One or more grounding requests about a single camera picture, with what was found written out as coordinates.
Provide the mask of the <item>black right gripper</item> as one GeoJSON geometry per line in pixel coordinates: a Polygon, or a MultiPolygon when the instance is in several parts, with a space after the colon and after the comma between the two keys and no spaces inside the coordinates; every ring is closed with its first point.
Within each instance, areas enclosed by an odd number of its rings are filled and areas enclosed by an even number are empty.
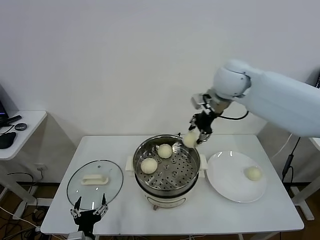
{"type": "Polygon", "coordinates": [[[191,120],[189,121],[190,126],[188,128],[188,131],[193,132],[196,127],[198,128],[199,135],[196,140],[197,145],[201,145],[211,137],[211,134],[213,132],[211,124],[215,118],[216,114],[214,112],[201,112],[196,113],[192,116],[191,120]]]}

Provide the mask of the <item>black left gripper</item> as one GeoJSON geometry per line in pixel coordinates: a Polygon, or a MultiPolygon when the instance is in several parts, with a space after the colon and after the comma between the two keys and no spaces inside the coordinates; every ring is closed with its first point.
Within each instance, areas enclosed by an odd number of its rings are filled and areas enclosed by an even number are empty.
{"type": "Polygon", "coordinates": [[[102,195],[101,206],[95,210],[87,210],[80,212],[82,197],[80,196],[75,202],[73,208],[70,209],[70,213],[73,216],[74,223],[78,226],[78,231],[84,234],[93,234],[95,223],[101,220],[101,216],[104,216],[108,211],[108,203],[106,201],[105,194],[102,195]]]}

